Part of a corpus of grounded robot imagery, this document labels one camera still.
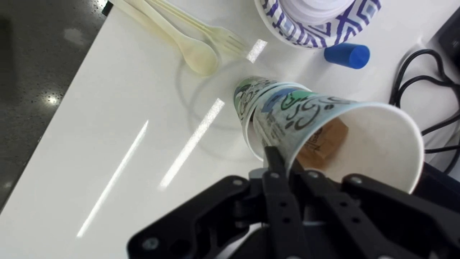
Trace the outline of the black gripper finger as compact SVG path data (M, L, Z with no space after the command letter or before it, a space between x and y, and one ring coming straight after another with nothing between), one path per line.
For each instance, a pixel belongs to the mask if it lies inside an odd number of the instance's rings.
M266 162L271 172L285 175L285 160L276 147L265 149Z

